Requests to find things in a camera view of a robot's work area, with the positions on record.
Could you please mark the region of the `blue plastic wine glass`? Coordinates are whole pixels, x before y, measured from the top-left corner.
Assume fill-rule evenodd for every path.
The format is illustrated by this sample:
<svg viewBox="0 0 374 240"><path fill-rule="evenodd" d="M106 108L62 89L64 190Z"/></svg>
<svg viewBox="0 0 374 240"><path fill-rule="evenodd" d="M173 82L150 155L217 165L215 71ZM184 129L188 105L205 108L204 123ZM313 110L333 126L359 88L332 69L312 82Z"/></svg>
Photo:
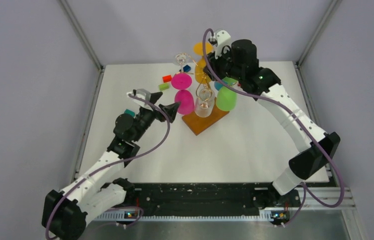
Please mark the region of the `blue plastic wine glass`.
<svg viewBox="0 0 374 240"><path fill-rule="evenodd" d="M224 85L221 84L219 81L214 81L214 88L219 91Z"/></svg>

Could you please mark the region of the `yellow plastic wine glass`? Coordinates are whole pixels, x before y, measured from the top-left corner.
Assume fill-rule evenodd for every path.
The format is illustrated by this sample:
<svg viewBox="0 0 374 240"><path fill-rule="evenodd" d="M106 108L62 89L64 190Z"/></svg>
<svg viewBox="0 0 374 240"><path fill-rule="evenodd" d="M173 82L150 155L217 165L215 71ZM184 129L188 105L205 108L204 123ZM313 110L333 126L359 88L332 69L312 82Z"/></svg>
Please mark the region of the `yellow plastic wine glass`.
<svg viewBox="0 0 374 240"><path fill-rule="evenodd" d="M206 67L206 61L204 59L205 54L203 53L203 44L198 42L194 47L193 51L196 55L200 56L200 60L196 63L195 66L195 79L200 84L209 85L211 81L210 77L203 71Z"/></svg>

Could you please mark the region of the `green plastic wine glass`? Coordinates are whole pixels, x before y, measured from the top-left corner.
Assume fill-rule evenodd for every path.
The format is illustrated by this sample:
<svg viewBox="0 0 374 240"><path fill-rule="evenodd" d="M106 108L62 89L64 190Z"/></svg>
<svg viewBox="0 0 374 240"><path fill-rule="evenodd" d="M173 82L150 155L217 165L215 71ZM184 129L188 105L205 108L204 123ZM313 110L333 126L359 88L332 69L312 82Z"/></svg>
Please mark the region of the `green plastic wine glass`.
<svg viewBox="0 0 374 240"><path fill-rule="evenodd" d="M229 112L236 106L237 93L223 86L216 98L216 106L222 111Z"/></svg>

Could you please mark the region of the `pink plastic wine glass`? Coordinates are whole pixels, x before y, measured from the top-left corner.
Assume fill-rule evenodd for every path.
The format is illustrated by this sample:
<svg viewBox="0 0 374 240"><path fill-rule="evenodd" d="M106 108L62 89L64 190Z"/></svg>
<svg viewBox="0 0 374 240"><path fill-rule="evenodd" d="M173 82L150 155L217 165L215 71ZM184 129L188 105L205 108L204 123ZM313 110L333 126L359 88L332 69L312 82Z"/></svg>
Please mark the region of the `pink plastic wine glass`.
<svg viewBox="0 0 374 240"><path fill-rule="evenodd" d="M180 103L178 113L188 115L194 111L194 97L189 90L192 85L192 78L186 73L178 73L173 76L171 85L177 90L174 101Z"/></svg>

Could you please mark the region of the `clear glass tumbler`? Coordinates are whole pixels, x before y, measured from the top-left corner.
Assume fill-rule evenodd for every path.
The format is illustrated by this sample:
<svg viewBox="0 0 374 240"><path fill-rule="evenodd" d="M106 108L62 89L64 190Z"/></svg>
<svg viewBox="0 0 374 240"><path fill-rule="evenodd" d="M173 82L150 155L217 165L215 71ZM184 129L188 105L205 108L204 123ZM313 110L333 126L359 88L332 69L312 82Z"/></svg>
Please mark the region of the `clear glass tumbler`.
<svg viewBox="0 0 374 240"><path fill-rule="evenodd" d="M211 115L215 104L215 93L211 88L202 87L196 91L195 114L200 118Z"/></svg>

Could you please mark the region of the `gold wire glass rack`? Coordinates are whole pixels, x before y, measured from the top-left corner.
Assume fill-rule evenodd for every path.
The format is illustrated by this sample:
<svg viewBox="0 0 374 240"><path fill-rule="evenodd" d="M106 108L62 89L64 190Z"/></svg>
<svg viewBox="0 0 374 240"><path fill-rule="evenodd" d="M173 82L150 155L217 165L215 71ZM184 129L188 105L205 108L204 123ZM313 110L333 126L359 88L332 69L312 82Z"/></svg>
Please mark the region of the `gold wire glass rack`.
<svg viewBox="0 0 374 240"><path fill-rule="evenodd" d="M195 108L196 91L203 87L211 88L211 86L210 86L210 82L209 82L209 85L198 83L195 79L194 74L195 74L195 69L194 69L194 73L191 72L191 74L188 74L188 75L190 75L192 78L192 85L189 87L189 90L194 97L194 108ZM221 120L223 117L225 117L228 114L229 112L222 111L216 106L216 93L215 93L214 108L209 117L206 117L206 118L198 117L193 111L192 113L188 115L182 115L182 120L190 128L190 130L192 130L192 132L195 135L199 135L200 133L207 130L209 127L211 127L213 124L215 124L216 122L218 122L219 120Z"/></svg>

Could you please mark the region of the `clear tall wine glass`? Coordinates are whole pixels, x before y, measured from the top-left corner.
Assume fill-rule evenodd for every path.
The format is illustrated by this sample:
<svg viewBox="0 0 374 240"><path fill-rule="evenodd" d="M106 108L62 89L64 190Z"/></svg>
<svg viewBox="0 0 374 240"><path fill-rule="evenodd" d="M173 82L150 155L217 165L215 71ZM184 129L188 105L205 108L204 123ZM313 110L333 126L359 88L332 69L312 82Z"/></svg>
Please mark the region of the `clear tall wine glass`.
<svg viewBox="0 0 374 240"><path fill-rule="evenodd" d="M176 75L181 74L181 73L191 74L191 67L189 67L189 69L187 70L184 70L184 68L185 66L187 66L188 64L192 62L193 62L193 58L188 53L180 52L180 53L175 54L174 64L179 67L178 72L176 72L175 74Z"/></svg>

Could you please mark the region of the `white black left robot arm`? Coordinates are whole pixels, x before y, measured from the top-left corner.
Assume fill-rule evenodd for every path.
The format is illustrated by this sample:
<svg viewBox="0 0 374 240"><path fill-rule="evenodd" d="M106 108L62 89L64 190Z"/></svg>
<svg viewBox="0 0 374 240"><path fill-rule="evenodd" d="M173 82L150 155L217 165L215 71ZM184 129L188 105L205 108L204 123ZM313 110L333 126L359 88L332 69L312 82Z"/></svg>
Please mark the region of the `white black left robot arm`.
<svg viewBox="0 0 374 240"><path fill-rule="evenodd" d="M133 184L124 178L115 178L131 161L141 158L163 144L169 135L180 102L155 105L163 95L134 89L127 97L139 105L139 112L119 115L113 129L114 138L101 157L83 175L63 189L50 191L44 203L42 226L48 240L77 240L87 226L112 207L126 208L133 204ZM150 150L139 154L136 144L151 124L158 120L166 123L163 139Z"/></svg>

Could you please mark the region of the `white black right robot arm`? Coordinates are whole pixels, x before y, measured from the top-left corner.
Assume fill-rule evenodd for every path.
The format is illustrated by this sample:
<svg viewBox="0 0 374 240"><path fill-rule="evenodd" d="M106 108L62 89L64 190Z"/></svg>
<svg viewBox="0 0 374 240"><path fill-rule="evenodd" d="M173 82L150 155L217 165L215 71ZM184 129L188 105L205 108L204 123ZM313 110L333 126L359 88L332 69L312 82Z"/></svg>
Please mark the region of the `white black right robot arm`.
<svg viewBox="0 0 374 240"><path fill-rule="evenodd" d="M260 66L257 47L252 41L230 42L211 37L209 42L214 50L206 56L204 71L213 80L228 77L238 81L243 95L252 97L275 117L299 152L271 183L268 200L274 206L281 206L291 190L332 160L340 137L315 124L292 100L276 73Z"/></svg>

